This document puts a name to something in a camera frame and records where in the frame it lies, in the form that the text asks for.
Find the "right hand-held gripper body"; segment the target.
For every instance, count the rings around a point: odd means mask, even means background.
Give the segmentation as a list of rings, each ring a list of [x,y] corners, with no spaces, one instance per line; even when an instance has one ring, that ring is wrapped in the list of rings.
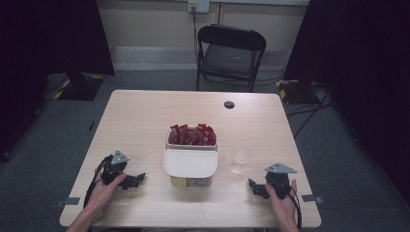
[[[288,175],[296,173],[296,170],[280,162],[266,167],[265,170],[267,171],[265,179],[274,188],[278,198],[285,198],[291,190]]]

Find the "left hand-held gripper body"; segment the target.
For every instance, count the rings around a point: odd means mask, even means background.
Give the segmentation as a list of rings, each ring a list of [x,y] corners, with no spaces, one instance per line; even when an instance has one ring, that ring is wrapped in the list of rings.
[[[124,153],[116,150],[113,155],[109,155],[103,165],[102,182],[105,185],[110,184],[118,175],[120,175],[130,160]]]

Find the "person's left hand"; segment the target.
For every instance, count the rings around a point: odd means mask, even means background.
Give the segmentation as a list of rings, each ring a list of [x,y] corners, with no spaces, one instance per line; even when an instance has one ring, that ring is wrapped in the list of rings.
[[[127,174],[122,173],[108,185],[105,185],[103,182],[97,182],[85,210],[93,215],[101,213],[109,203],[118,186],[126,179],[126,177]]]

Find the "person's right hand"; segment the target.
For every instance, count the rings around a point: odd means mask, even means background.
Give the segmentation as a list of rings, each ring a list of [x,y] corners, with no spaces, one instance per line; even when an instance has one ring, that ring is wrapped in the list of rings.
[[[281,232],[298,232],[296,222],[295,191],[297,183],[292,181],[290,194],[283,199],[279,199],[275,189],[269,184],[265,184],[267,192],[270,194],[270,204],[276,217],[278,228]]]

